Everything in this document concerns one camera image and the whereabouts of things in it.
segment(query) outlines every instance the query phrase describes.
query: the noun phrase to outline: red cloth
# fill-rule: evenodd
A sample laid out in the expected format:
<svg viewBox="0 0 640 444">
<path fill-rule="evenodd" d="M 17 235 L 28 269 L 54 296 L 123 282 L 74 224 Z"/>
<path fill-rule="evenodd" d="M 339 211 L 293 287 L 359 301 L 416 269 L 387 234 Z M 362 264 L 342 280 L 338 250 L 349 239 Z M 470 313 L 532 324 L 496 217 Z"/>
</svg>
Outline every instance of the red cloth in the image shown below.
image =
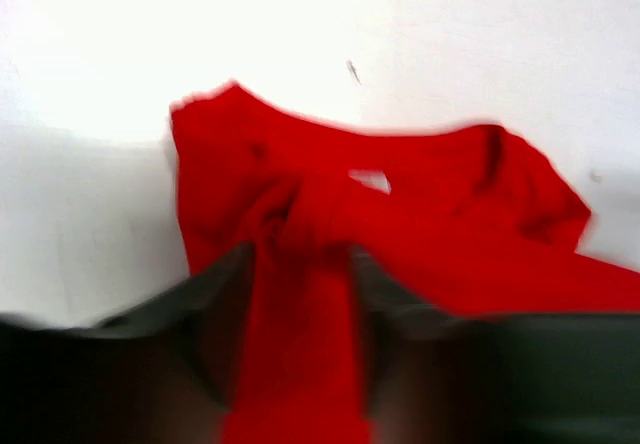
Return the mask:
<svg viewBox="0 0 640 444">
<path fill-rule="evenodd" d="M 286 114 L 232 83 L 172 109 L 192 273 L 256 245 L 225 444 L 365 443 L 350 244 L 457 316 L 640 309 L 640 275 L 576 255 L 590 213 L 495 124 L 372 137 Z M 391 192 L 350 171 L 382 171 Z"/>
</svg>

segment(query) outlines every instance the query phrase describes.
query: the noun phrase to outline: wrinkled fabric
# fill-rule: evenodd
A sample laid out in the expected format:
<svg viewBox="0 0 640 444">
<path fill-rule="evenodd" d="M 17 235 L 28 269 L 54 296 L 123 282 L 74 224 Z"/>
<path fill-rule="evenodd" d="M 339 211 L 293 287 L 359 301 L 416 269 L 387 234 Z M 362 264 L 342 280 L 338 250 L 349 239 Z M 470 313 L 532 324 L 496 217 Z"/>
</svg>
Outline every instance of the wrinkled fabric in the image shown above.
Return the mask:
<svg viewBox="0 0 640 444">
<path fill-rule="evenodd" d="M 589 209 L 500 125 L 360 135 L 236 83 L 171 116 L 191 272 L 256 249 L 225 444 L 370 441 L 352 245 L 455 316 L 640 309 L 640 275 L 574 253 Z"/>
</svg>

